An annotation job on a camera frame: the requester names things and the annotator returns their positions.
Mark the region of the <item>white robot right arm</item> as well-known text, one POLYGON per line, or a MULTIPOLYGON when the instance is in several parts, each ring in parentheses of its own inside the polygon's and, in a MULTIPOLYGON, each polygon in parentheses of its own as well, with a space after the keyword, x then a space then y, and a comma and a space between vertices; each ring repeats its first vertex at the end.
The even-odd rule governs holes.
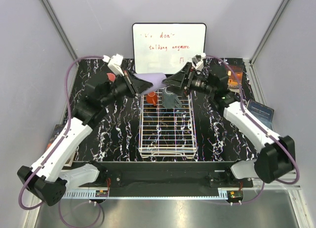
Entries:
POLYGON ((208 76, 203 76, 190 62, 163 80, 168 90, 177 95, 187 96, 196 91, 208 96, 212 108, 236 126, 257 150, 257 159, 238 161, 224 174, 228 186, 235 187, 245 178, 259 178, 266 184, 279 181, 295 168, 294 140, 281 137, 255 118, 239 96, 228 88, 228 82, 224 66, 216 66, 208 76))

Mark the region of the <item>pink plastic cup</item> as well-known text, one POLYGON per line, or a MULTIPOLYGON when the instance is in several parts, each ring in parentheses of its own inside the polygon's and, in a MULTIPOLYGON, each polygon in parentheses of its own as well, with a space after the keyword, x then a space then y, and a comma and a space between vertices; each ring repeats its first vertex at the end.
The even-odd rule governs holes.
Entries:
POLYGON ((113 73, 107 73, 108 80, 114 82, 116 80, 116 75, 113 73))

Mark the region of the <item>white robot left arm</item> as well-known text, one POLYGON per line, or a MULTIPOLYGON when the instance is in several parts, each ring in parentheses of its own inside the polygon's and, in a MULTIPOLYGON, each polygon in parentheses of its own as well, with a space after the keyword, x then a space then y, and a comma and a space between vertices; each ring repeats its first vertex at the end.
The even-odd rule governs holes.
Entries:
POLYGON ((86 162, 69 172, 62 169, 78 145, 106 115, 106 106, 124 97, 135 98, 153 87, 153 83, 124 71, 110 81, 106 73, 98 73, 85 84, 85 94, 69 114, 68 122, 57 139, 30 167, 21 166, 17 175, 23 190, 53 206, 71 189, 92 183, 104 185, 107 169, 96 161, 86 162))

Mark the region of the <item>lilac plastic cup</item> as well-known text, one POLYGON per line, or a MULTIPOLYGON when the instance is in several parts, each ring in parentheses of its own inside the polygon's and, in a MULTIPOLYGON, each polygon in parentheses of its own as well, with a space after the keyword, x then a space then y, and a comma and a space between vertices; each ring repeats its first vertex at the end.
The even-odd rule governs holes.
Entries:
POLYGON ((145 81, 151 82, 153 84, 151 89, 154 89, 154 92, 167 87, 162 83, 162 81, 166 79, 166 75, 164 73, 135 74, 135 76, 145 81))

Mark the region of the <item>grey faceted mug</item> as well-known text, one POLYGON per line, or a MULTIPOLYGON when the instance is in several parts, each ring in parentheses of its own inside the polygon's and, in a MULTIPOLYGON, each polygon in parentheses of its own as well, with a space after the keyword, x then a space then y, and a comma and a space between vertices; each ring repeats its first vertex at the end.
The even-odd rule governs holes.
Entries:
POLYGON ((161 95, 162 106, 166 109, 181 108, 182 102, 178 95, 171 92, 167 87, 164 88, 161 95))

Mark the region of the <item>orange ceramic mug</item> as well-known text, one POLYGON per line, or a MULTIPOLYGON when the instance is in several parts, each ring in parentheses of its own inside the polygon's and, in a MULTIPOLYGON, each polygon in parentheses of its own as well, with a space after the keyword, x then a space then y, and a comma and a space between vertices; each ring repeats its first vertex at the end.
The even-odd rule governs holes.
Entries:
POLYGON ((153 91, 153 92, 150 92, 146 95, 146 102, 148 104, 151 104, 153 105, 154 107, 157 106, 157 103, 158 103, 158 96, 157 94, 153 91))

